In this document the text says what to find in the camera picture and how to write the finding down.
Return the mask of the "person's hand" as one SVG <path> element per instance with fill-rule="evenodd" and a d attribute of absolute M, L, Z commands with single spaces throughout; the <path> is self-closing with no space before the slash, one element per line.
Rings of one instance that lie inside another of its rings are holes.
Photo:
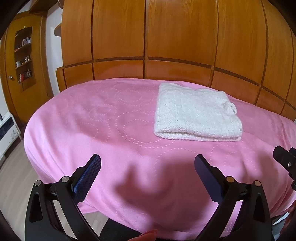
<path fill-rule="evenodd" d="M 150 230 L 142 233 L 138 237 L 129 239 L 128 241 L 155 241 L 157 239 L 157 230 Z"/>

